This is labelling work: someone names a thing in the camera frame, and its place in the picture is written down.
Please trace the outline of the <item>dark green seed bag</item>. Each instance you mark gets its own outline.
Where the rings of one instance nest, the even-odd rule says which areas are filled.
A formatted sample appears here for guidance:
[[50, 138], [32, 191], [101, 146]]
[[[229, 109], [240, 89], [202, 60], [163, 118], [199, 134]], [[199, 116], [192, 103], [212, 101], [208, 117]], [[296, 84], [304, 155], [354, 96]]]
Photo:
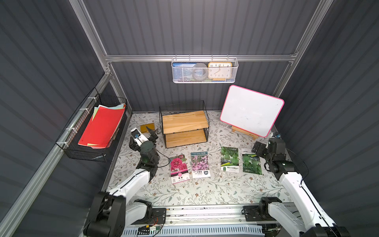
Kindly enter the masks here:
[[242, 170], [245, 173], [262, 175], [260, 158], [249, 149], [242, 149]]

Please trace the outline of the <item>pink flower seed bag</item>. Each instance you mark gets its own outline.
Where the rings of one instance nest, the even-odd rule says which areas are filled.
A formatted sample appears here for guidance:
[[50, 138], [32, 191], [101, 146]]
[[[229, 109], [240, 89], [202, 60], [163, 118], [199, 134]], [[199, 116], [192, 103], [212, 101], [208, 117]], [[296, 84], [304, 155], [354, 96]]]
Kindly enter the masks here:
[[190, 180], [190, 174], [184, 155], [178, 155], [171, 158], [170, 178], [172, 184], [181, 183]]

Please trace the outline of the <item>black wire wooden shelf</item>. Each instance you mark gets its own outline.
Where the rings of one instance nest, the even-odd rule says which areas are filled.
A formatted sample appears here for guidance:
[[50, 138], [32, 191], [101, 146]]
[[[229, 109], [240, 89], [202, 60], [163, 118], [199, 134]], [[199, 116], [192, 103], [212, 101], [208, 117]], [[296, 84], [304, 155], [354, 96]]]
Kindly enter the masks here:
[[159, 116], [166, 148], [208, 141], [210, 121], [203, 100], [160, 106]]

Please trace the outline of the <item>green plant seed bag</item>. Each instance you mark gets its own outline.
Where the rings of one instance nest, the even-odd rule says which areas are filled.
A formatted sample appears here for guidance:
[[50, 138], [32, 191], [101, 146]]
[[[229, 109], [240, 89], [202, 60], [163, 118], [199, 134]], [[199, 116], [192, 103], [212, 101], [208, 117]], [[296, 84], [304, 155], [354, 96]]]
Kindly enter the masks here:
[[239, 173], [239, 150], [235, 147], [221, 147], [221, 171]]

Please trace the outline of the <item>purple flower seed bag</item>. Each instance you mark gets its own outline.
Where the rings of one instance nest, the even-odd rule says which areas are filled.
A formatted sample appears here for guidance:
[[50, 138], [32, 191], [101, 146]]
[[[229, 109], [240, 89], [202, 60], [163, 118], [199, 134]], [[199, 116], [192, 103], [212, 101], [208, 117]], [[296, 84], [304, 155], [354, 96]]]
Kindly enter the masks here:
[[190, 154], [192, 177], [210, 178], [210, 168], [208, 163], [208, 152], [194, 152]]

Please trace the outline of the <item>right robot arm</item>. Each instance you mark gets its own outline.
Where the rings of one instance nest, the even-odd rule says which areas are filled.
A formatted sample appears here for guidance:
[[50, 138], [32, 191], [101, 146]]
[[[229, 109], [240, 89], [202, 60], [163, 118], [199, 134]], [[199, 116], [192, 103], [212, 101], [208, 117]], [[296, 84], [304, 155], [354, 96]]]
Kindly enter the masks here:
[[268, 144], [256, 142], [252, 152], [265, 160], [268, 170], [290, 194], [300, 217], [289, 211], [279, 198], [261, 198], [256, 213], [263, 220], [276, 220], [292, 237], [349, 237], [347, 228], [338, 226], [324, 211], [306, 186], [295, 164], [286, 159], [286, 145], [280, 138]]

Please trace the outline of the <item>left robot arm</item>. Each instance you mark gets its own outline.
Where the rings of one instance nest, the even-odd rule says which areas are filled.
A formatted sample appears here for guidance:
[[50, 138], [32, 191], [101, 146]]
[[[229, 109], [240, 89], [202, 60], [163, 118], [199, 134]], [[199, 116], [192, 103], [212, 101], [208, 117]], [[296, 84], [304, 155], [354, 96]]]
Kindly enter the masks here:
[[156, 175], [160, 156], [156, 150], [158, 136], [150, 128], [146, 137], [139, 129], [131, 130], [129, 147], [140, 153], [135, 171], [115, 188], [95, 195], [83, 234], [87, 237], [120, 237], [126, 226], [136, 221], [149, 221], [152, 217], [152, 203], [136, 200], [129, 201], [143, 186]]

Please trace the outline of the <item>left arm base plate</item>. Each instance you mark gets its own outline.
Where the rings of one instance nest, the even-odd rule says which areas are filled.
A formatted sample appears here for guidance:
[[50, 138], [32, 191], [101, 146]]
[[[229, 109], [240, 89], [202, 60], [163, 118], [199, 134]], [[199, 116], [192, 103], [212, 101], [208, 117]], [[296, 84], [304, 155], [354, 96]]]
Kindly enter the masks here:
[[142, 224], [146, 225], [163, 225], [166, 222], [167, 209], [166, 208], [153, 208], [152, 215], [146, 221], [142, 221]]

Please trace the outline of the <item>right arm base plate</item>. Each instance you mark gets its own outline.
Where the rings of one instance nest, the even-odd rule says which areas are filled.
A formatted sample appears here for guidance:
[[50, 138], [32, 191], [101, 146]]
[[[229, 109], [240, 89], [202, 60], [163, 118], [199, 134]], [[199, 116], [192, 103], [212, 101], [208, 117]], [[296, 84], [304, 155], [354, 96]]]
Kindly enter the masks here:
[[241, 213], [247, 222], [252, 221], [275, 221], [268, 213], [266, 205], [247, 205], [242, 207]]

